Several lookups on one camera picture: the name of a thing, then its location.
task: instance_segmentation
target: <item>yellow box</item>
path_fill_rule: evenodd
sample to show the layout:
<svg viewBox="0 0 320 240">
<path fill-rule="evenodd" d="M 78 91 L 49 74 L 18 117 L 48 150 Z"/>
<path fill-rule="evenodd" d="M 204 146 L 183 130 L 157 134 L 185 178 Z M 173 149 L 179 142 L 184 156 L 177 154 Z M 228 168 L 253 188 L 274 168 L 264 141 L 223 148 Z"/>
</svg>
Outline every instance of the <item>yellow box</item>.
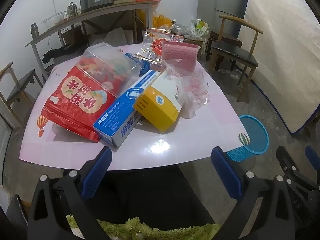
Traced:
<svg viewBox="0 0 320 240">
<path fill-rule="evenodd" d="M 180 78 L 166 68 L 137 98 L 133 108 L 165 132 L 177 120 L 184 103 L 182 95 Z"/>
</svg>

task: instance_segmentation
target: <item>blue circular logo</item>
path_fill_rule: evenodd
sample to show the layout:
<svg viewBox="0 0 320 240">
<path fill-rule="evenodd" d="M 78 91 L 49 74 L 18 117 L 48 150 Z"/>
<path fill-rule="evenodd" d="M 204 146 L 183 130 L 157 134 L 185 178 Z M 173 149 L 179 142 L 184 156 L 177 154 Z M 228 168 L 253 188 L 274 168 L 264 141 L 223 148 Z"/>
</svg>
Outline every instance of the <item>blue circular logo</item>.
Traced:
<svg viewBox="0 0 320 240">
<path fill-rule="evenodd" d="M 156 96 L 156 102 L 159 104 L 159 105 L 163 105 L 164 103 L 164 99 L 162 96 Z"/>
<path fill-rule="evenodd" d="M 136 100 L 137 97 L 143 92 L 142 88 L 130 88 L 127 91 L 127 97 Z"/>
</svg>

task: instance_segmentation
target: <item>pink bubble wrap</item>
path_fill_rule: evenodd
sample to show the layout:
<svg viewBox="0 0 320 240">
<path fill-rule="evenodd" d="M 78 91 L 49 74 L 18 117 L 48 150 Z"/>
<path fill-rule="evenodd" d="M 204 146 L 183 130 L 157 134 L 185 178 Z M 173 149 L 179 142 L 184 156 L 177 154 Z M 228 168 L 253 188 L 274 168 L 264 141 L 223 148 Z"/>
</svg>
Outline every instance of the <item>pink bubble wrap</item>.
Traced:
<svg viewBox="0 0 320 240">
<path fill-rule="evenodd" d="M 162 59 L 185 59 L 182 64 L 176 67 L 182 68 L 187 72 L 193 72 L 195 71 L 199 49 L 200 47 L 194 44 L 163 41 Z"/>
</svg>

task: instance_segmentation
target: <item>green plush fabric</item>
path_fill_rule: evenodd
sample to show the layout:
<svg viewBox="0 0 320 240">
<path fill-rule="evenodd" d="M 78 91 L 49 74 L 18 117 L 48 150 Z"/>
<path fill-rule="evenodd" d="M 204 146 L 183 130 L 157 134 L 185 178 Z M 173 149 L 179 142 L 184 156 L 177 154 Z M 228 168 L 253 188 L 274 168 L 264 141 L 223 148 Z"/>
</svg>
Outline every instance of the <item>green plush fabric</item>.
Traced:
<svg viewBox="0 0 320 240">
<path fill-rule="evenodd" d="M 73 216 L 67 216 L 67 219 L 71 228 L 78 228 Z M 121 240 L 211 240 L 220 228 L 217 224 L 206 224 L 201 227 L 162 231 L 140 223 L 137 217 L 129 219 L 125 224 L 120 225 L 100 220 L 98 222 L 109 236 L 115 236 Z"/>
</svg>

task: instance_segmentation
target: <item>gray refrigerator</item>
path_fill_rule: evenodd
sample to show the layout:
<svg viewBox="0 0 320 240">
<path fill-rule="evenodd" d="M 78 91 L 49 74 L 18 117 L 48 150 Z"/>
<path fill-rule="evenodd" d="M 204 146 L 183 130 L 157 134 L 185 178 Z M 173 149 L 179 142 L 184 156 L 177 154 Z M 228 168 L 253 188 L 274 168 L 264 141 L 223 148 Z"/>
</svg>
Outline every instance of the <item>gray refrigerator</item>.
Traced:
<svg viewBox="0 0 320 240">
<path fill-rule="evenodd" d="M 197 18 L 207 22 L 212 30 L 219 32 L 219 15 L 231 15 L 243 18 L 248 0 L 198 0 Z M 226 20 L 224 33 L 238 37 L 241 25 Z"/>
</svg>

